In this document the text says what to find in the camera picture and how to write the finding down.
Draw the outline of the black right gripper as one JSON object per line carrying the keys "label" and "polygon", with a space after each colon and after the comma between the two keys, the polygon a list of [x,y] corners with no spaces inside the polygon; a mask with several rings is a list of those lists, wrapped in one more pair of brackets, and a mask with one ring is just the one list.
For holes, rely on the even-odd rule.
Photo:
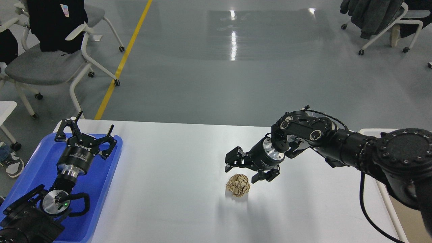
{"label": "black right gripper", "polygon": [[277,151],[272,145],[270,137],[264,137],[257,142],[250,151],[244,152],[241,147],[237,146],[228,152],[225,156],[225,172],[232,168],[248,168],[258,171],[251,183],[267,180],[272,181],[280,174],[278,166],[285,159],[285,154]]}

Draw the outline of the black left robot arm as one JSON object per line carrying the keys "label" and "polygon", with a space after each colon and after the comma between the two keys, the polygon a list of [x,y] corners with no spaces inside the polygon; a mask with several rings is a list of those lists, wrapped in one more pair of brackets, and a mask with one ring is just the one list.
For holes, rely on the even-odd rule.
{"label": "black left robot arm", "polygon": [[39,143],[1,205],[2,243],[79,242],[93,234],[121,154],[112,134],[64,119]]}

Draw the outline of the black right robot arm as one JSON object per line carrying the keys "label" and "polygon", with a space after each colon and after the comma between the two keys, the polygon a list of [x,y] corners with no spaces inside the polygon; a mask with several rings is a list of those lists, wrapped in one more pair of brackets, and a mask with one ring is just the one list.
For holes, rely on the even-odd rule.
{"label": "black right robot arm", "polygon": [[251,182],[272,181],[280,174],[280,163],[312,148],[331,167],[351,166],[361,171],[360,207],[368,222],[382,235],[400,242],[380,229],[368,216],[364,201],[365,175],[383,183],[391,197],[420,211],[431,234],[432,134],[428,130],[408,128],[381,132],[380,137],[350,131],[332,116],[305,106],[286,112],[271,127],[271,132],[250,151],[235,147],[225,157],[225,172],[248,168],[256,172]]}

